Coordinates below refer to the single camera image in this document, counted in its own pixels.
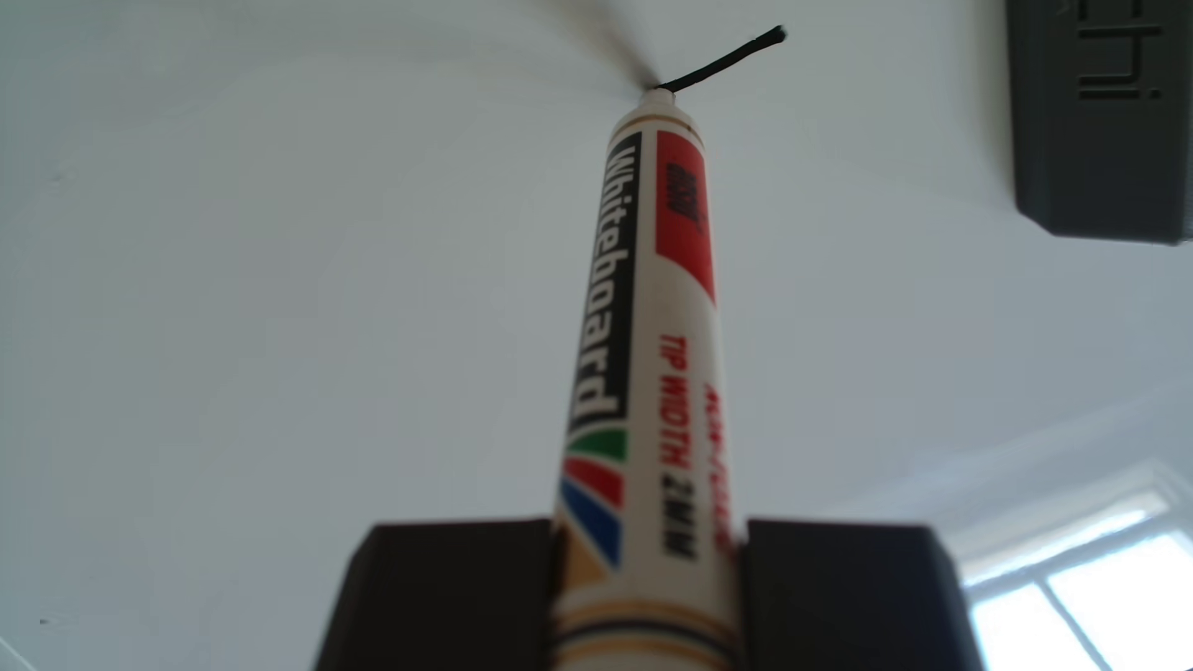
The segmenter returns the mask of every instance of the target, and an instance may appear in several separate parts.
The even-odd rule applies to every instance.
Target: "marker body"
[[[704,148],[673,100],[648,93],[610,142],[557,505],[558,671],[736,665]]]

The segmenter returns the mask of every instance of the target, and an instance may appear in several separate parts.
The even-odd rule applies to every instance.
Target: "window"
[[[989,671],[1193,670],[1193,541],[1156,494],[968,573]]]

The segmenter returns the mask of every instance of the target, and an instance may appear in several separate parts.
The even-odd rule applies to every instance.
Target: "brand logo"
[[[659,199],[655,253],[678,263],[717,302],[709,235],[704,158],[680,135],[659,131]]]
[[[560,495],[588,548],[569,547],[571,561],[600,564],[616,571],[622,564],[622,503],[625,488],[625,431],[588,433],[568,445],[563,457]]]

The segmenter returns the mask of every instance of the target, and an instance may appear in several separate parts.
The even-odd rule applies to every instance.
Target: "red label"
[[[700,150],[682,136],[660,130],[657,184],[655,252],[692,273],[716,303],[709,196]]]

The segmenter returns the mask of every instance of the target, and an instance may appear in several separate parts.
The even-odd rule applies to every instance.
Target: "green stripe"
[[[577,438],[568,451],[582,455],[596,455],[625,463],[625,431],[598,431],[583,438]]]

